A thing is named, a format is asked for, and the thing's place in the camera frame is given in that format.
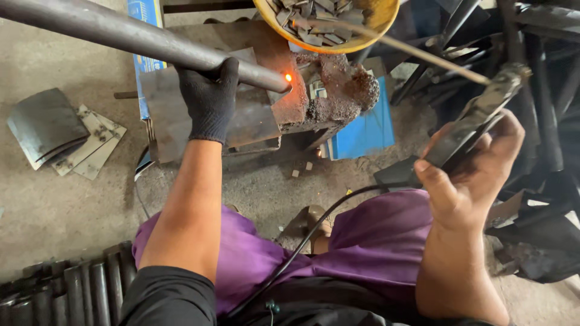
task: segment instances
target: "yellow plastic bowl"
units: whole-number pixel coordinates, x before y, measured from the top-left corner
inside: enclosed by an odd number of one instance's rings
[[[370,38],[364,35],[352,37],[348,42],[336,46],[315,46],[302,42],[298,37],[284,30],[276,20],[276,14],[266,0],[253,0],[256,8],[264,20],[272,28],[290,42],[301,48],[328,54],[351,53],[370,46],[382,36],[393,24],[399,9],[399,0],[354,0],[355,7],[359,9],[371,9],[372,14],[365,20],[365,26],[377,32],[379,36]]]

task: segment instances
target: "purple apron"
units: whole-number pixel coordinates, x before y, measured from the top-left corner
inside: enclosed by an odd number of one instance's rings
[[[133,243],[137,266],[159,215],[137,231]],[[291,277],[330,276],[412,303],[431,221],[429,195],[423,190],[371,198],[336,216],[328,252],[312,258],[298,255],[277,283]],[[291,253],[260,238],[252,221],[222,205],[216,313],[233,309]]]

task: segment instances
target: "forearm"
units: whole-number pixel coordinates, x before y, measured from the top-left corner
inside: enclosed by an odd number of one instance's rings
[[[434,222],[417,278],[416,302],[426,317],[509,324],[505,305],[485,269],[482,232],[458,233]]]
[[[181,267],[215,281],[221,228],[221,150],[217,142],[188,142],[139,267]]]

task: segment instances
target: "black knit glove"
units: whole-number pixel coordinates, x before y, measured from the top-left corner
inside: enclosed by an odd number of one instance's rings
[[[198,72],[177,68],[179,88],[192,120],[189,139],[226,141],[226,127],[234,114],[238,86],[238,59],[226,59],[220,78],[212,81]]]

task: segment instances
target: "dusty floor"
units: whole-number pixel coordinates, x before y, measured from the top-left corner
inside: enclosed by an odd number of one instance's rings
[[[125,1],[98,3],[126,10]],[[230,21],[254,12],[214,12],[212,17]],[[206,13],[166,15],[165,22],[176,26],[207,17]],[[102,248],[134,236],[145,219],[132,180],[146,134],[136,101],[113,98],[114,92],[135,89],[130,54],[5,20],[0,20],[0,44],[1,281],[17,277],[32,263],[95,256]],[[83,103],[128,128],[95,181],[76,174],[59,177],[51,167],[33,171],[5,124],[15,103],[54,87],[74,106]],[[254,220],[262,236],[276,238],[279,227],[286,226],[302,207],[328,207],[347,189],[371,184],[373,172],[421,150],[433,113],[407,104],[391,108],[391,114],[397,144],[384,152],[357,160],[315,161],[312,172],[299,178],[290,177],[294,163],[288,161],[250,171],[226,169],[223,201]],[[161,209],[176,168],[153,168],[137,181],[150,213]],[[518,325],[580,325],[577,276],[551,285],[514,276],[494,278],[494,283]]]

